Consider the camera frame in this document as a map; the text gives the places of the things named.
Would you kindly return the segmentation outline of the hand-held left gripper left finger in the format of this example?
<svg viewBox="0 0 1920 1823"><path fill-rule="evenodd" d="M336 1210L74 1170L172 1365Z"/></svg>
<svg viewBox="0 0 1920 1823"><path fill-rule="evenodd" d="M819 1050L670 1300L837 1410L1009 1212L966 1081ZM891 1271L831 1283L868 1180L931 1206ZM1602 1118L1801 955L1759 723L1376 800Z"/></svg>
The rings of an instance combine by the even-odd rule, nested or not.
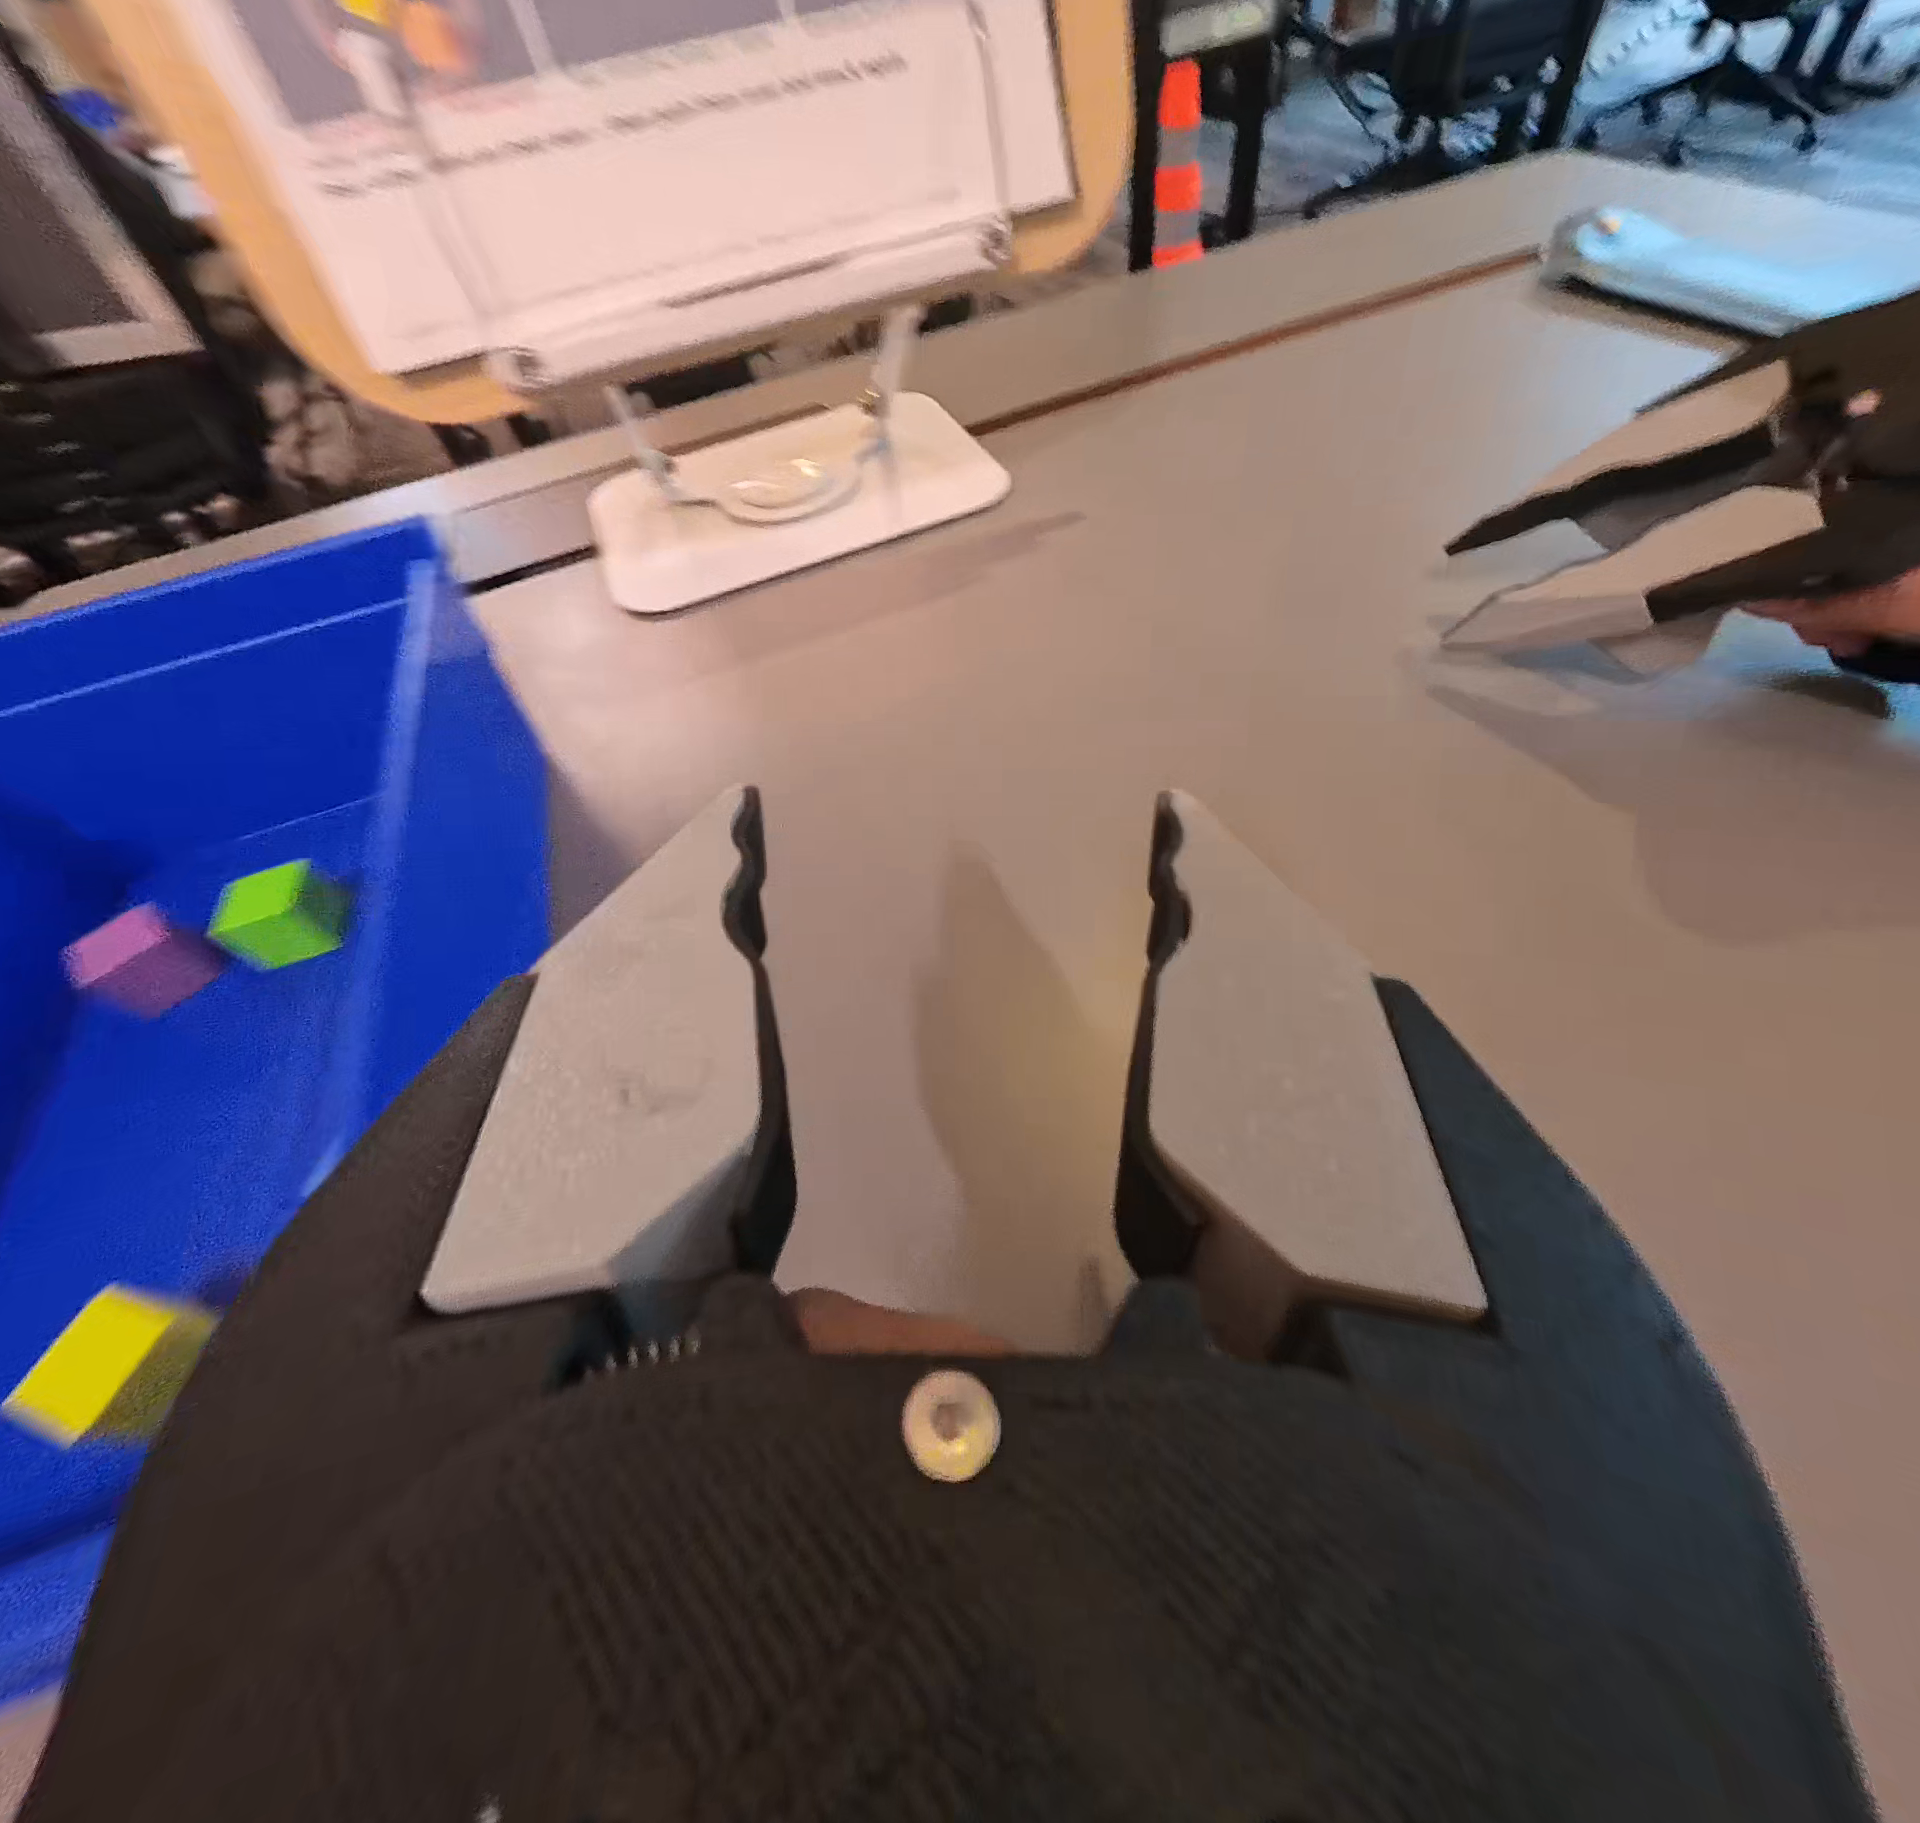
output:
<svg viewBox="0 0 1920 1823"><path fill-rule="evenodd" d="M796 1212L761 793L708 803L536 967L421 1298L612 1293L652 1319L771 1276Z"/></svg>

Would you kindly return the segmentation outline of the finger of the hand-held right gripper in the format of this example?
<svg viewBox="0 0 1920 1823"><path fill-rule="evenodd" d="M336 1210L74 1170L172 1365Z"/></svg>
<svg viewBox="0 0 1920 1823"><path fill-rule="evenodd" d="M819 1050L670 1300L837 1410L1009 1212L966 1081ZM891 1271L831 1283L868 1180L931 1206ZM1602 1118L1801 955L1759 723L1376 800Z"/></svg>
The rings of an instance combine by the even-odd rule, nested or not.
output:
<svg viewBox="0 0 1920 1823"><path fill-rule="evenodd" d="M1569 524L1614 558L1744 486L1801 486L1825 427L1825 374L1784 360L1715 371L1580 449L1444 549L1470 558Z"/></svg>
<svg viewBox="0 0 1920 1823"><path fill-rule="evenodd" d="M1703 610L1658 622L1651 595L1810 534L1816 520L1819 506L1808 491L1738 488L1651 524L1602 558L1491 593L1449 625L1440 644L1505 660L1593 650L1634 680L1662 678L1708 653L1731 599L1713 597Z"/></svg>

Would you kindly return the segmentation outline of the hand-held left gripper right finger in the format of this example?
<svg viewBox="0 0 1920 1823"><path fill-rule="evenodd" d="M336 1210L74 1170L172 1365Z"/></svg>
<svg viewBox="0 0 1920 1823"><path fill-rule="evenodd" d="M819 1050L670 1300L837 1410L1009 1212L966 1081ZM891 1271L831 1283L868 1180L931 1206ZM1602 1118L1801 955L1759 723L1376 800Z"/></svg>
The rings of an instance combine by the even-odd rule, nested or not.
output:
<svg viewBox="0 0 1920 1823"><path fill-rule="evenodd" d="M1230 1356L1315 1311L1479 1327L1489 1296L1368 960L1185 791L1155 802L1117 1244Z"/></svg>

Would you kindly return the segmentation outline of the green foam cube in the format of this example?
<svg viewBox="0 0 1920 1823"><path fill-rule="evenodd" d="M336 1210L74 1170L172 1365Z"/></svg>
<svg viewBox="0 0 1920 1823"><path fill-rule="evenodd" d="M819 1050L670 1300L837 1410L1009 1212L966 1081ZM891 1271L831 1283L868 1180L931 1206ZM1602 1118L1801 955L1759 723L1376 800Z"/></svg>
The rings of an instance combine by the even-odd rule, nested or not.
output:
<svg viewBox="0 0 1920 1823"><path fill-rule="evenodd" d="M349 884L300 857L229 880L206 937L240 965L282 971L338 951L352 908Z"/></svg>

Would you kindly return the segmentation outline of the purple foam cube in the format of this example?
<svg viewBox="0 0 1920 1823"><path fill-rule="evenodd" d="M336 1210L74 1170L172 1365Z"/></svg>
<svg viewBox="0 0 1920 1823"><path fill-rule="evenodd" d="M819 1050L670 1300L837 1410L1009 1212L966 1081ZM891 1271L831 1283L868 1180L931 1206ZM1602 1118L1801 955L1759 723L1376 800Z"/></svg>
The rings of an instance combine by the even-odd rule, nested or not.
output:
<svg viewBox="0 0 1920 1823"><path fill-rule="evenodd" d="M154 902L132 905L59 950L69 986L156 1019L226 972L226 954Z"/></svg>

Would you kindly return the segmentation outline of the yellow foam cube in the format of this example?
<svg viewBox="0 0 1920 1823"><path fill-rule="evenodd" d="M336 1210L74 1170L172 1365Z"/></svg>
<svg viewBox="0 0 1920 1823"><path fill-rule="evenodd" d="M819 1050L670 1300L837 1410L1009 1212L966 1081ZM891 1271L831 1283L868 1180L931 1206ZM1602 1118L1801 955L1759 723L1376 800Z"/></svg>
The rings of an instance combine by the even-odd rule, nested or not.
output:
<svg viewBox="0 0 1920 1823"><path fill-rule="evenodd" d="M110 1283L5 1397L5 1419L46 1445L150 1445L218 1327L196 1300Z"/></svg>

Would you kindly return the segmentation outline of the blue plastic bin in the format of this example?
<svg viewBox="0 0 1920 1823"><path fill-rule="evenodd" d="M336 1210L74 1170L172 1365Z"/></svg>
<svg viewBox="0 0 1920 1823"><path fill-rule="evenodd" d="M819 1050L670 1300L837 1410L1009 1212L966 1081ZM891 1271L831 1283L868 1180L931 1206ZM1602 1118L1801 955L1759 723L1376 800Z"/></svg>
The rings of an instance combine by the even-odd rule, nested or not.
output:
<svg viewBox="0 0 1920 1823"><path fill-rule="evenodd" d="M548 942L548 780L420 520L5 628L1 1372L106 1285L226 1303ZM156 1019L59 954L309 864L338 950Z"/></svg>

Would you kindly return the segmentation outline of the person's right hand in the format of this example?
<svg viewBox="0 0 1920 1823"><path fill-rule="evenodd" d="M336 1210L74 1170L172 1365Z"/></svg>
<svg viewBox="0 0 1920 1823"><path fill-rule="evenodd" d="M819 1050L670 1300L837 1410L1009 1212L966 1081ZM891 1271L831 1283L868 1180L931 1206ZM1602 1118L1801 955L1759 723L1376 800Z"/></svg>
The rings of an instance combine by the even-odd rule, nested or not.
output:
<svg viewBox="0 0 1920 1823"><path fill-rule="evenodd" d="M1879 588L1783 605L1778 622L1845 673L1917 686L1917 573Z"/></svg>

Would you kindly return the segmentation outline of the silver metal object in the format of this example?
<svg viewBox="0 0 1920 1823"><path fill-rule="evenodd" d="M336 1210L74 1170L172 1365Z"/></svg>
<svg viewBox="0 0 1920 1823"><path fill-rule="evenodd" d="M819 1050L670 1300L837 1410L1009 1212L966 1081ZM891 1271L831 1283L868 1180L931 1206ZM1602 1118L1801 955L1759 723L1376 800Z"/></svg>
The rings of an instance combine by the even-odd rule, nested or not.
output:
<svg viewBox="0 0 1920 1823"><path fill-rule="evenodd" d="M1906 294L1900 275L1870 261L1778 261L1689 235L1617 206L1559 220L1542 250L1542 277L1756 339L1783 336Z"/></svg>

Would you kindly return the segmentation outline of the orange traffic cone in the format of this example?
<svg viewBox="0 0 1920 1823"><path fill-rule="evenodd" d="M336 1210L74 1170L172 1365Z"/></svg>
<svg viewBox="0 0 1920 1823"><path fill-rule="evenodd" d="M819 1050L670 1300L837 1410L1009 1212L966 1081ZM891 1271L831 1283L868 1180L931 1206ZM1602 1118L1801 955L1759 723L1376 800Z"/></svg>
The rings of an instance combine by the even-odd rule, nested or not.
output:
<svg viewBox="0 0 1920 1823"><path fill-rule="evenodd" d="M1169 269L1203 259L1204 169L1200 162L1203 72L1169 61L1156 98L1152 244L1149 266Z"/></svg>

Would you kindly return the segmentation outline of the white document stand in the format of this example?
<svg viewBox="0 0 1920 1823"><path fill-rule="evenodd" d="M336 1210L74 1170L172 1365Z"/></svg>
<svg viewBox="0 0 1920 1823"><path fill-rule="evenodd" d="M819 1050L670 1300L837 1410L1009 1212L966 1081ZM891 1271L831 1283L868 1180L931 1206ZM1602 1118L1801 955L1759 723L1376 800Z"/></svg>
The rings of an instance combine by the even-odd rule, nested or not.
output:
<svg viewBox="0 0 1920 1823"><path fill-rule="evenodd" d="M1003 268L807 318L747 340L558 374L520 355L384 374L360 353L168 0L79 0L138 107L187 156L281 339L353 398L414 423L481 423L606 385L629 463L586 517L620 610L670 615L982 515L1011 478L907 385L924 309L1048 275L1110 217L1134 140L1129 0L1045 0L1075 194L1011 228Z"/></svg>

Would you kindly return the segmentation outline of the printed instruction sheet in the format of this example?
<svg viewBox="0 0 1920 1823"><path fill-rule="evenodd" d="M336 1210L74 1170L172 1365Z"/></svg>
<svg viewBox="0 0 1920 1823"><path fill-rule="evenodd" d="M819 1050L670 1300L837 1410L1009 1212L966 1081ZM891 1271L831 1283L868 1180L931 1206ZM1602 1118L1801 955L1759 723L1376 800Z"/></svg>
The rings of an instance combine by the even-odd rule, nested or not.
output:
<svg viewBox="0 0 1920 1823"><path fill-rule="evenodd" d="M1045 0L168 0L363 358L611 368L1003 268Z"/></svg>

